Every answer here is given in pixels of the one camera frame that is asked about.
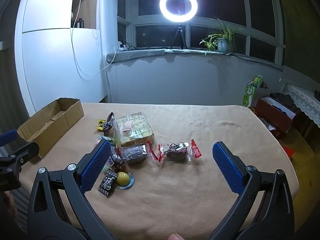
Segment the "person's right hand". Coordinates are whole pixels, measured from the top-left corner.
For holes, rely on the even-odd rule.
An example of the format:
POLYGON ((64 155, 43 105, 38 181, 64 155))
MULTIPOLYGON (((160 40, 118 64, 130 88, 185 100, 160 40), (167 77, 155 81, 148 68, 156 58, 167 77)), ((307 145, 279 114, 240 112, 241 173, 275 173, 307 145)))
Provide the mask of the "person's right hand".
POLYGON ((178 233, 173 233, 168 237, 168 240, 184 240, 184 238, 180 236, 178 233))

